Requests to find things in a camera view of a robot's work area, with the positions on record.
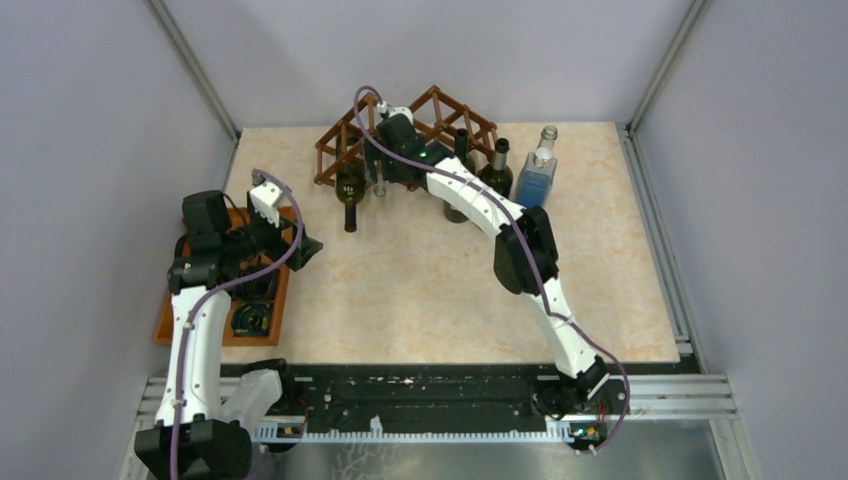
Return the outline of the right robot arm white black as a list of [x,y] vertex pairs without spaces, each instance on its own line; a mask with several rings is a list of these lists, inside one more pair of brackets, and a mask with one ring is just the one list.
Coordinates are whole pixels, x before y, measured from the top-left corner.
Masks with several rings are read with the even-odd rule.
[[541,207],[525,208],[466,168],[451,150],[426,143],[403,115],[389,115],[364,143],[388,161],[388,182],[419,183],[476,225],[494,245],[493,271],[501,286],[526,299],[554,355],[563,398],[576,412],[602,398],[610,374],[600,348],[588,339],[570,309],[560,279],[550,218]]

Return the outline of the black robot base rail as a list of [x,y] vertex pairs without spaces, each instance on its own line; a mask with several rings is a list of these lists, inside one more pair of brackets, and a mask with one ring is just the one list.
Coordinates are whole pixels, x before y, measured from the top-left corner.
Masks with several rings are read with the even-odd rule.
[[551,364],[287,364],[283,389],[271,415],[306,414],[312,434],[534,433],[625,410],[621,380],[585,400]]

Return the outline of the blue square glass bottle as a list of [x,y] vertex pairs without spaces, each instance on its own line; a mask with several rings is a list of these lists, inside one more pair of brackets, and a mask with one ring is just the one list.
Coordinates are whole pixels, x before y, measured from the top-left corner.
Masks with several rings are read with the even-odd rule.
[[543,206],[552,189],[557,162],[549,147],[530,152],[514,189],[514,201],[527,208]]

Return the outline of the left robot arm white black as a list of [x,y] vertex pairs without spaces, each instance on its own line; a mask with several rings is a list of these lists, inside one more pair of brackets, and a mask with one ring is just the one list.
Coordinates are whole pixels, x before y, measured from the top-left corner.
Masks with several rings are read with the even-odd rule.
[[219,190],[183,201],[187,228],[168,272],[173,338],[165,392],[151,427],[136,433],[133,451],[157,479],[246,479],[257,451],[252,434],[271,409],[292,411],[300,388],[283,360],[249,366],[227,399],[220,395],[221,350],[230,290],[281,266],[302,268],[322,245],[299,214],[279,213],[291,200],[284,186],[264,183],[247,194],[248,222],[233,227]]

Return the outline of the brown label wine bottle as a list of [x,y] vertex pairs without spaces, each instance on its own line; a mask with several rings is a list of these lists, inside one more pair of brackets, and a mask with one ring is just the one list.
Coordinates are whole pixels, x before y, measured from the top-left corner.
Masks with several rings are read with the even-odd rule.
[[506,138],[495,141],[492,160],[479,172],[478,178],[499,195],[508,198],[513,185],[513,173],[508,166],[510,143]]

